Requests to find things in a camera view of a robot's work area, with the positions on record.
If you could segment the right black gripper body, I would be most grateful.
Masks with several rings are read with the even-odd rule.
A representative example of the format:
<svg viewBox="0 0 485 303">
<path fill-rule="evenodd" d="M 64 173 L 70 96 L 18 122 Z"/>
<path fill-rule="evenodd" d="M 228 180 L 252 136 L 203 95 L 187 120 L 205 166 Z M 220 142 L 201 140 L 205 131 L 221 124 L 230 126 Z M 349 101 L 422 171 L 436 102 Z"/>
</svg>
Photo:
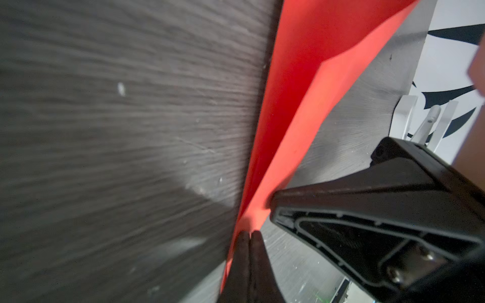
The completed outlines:
<svg viewBox="0 0 485 303">
<path fill-rule="evenodd" d="M 409 159 L 420 166 L 441 188 L 456 195 L 460 203 L 484 219 L 484 191 L 425 146 L 386 137 L 371 154 L 371 165 L 391 159 Z"/>
</svg>

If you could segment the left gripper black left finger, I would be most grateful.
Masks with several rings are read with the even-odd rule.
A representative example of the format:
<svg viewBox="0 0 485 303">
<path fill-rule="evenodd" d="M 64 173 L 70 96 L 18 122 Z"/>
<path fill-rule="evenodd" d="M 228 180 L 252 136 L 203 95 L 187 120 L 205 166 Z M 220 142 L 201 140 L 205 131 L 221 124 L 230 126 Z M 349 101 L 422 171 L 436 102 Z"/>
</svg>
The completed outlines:
<svg viewBox="0 0 485 303">
<path fill-rule="evenodd" d="M 217 302 L 247 302 L 250 273 L 250 235 L 243 231 L 237 237 L 231 269 Z"/>
</svg>

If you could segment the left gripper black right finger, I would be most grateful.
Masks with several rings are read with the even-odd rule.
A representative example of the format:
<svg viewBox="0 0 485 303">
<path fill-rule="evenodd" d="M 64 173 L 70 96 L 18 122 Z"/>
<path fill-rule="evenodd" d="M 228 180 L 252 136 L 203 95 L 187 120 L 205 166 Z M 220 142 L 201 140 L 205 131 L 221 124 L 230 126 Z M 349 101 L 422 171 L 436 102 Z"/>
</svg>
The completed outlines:
<svg viewBox="0 0 485 303">
<path fill-rule="evenodd" d="M 285 303 L 260 231 L 251 235 L 251 302 Z"/>
</svg>

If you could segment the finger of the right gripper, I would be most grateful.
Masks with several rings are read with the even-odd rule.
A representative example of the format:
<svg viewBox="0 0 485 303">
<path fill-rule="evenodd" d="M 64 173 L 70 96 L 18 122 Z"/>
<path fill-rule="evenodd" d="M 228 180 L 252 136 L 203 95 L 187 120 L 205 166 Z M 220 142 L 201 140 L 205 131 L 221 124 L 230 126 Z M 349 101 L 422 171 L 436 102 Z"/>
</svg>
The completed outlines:
<svg viewBox="0 0 485 303">
<path fill-rule="evenodd" d="M 484 192 L 397 158 L 281 190 L 271 221 L 378 302 L 484 301 Z"/>
</svg>

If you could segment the red square paper sheet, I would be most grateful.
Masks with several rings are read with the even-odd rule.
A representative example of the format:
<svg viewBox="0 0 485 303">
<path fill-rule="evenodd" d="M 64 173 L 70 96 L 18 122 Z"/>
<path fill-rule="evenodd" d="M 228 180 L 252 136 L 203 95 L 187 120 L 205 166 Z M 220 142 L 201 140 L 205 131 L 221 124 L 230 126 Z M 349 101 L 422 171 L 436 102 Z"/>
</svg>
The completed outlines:
<svg viewBox="0 0 485 303">
<path fill-rule="evenodd" d="M 322 122 L 416 1 L 284 1 L 234 233 L 255 231 Z"/>
</svg>

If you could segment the white rectangular box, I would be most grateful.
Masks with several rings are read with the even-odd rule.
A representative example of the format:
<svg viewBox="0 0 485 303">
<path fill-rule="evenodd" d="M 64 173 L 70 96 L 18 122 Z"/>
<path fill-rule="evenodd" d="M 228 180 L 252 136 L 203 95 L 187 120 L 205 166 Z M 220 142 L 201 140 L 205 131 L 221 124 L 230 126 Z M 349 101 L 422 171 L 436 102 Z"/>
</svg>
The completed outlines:
<svg viewBox="0 0 485 303">
<path fill-rule="evenodd" d="M 458 102 L 449 101 L 445 106 L 435 105 L 422 110 L 418 97 L 403 95 L 394 109 L 389 136 L 425 146 L 436 153 L 457 107 Z"/>
</svg>

